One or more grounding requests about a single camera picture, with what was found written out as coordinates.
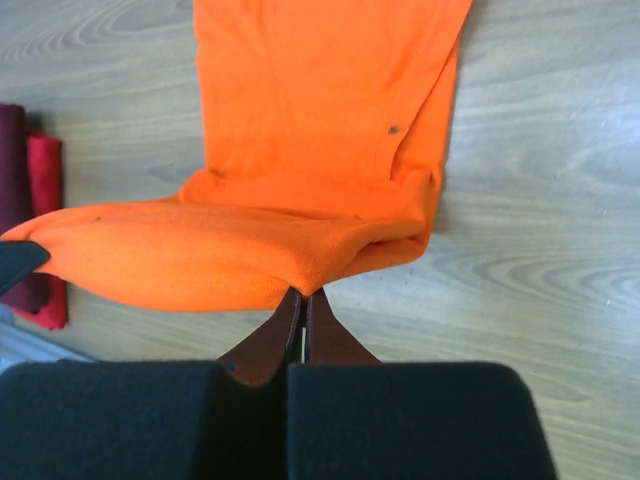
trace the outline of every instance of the folded orange fabric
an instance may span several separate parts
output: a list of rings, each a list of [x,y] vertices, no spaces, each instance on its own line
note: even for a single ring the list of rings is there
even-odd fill
[[[195,0],[205,168],[170,198],[22,224],[115,301],[270,308],[419,257],[442,184],[470,0]]]

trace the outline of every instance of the red folded shirt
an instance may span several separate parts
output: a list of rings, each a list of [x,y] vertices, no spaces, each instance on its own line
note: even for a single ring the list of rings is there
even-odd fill
[[[27,138],[27,164],[31,180],[31,198],[36,216],[62,208],[62,145],[60,140],[29,132]],[[67,323],[69,308],[67,284],[58,277],[47,275],[50,299],[36,313],[14,309],[27,320],[51,330],[60,329]]]

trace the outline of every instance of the wood grain pattern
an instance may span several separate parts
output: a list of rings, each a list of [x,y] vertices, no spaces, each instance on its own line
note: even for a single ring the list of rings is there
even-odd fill
[[[0,99],[65,141],[68,205],[174,192],[202,163],[185,0],[0,2]],[[640,3],[476,0],[437,232],[327,288],[385,360],[524,376],[565,479],[640,471]],[[71,291],[57,341],[211,358],[266,313],[173,315]]]

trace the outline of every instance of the orange garment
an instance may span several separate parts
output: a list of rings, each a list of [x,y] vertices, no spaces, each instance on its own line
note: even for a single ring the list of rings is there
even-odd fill
[[[162,310],[257,309],[425,250],[470,0],[195,0],[205,168],[170,198],[62,210],[4,240]]]

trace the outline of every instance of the orange shirt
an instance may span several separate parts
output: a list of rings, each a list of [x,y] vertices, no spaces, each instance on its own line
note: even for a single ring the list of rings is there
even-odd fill
[[[442,184],[470,0],[194,1],[205,167],[173,197],[3,236],[41,271],[162,310],[269,308],[409,262]]]

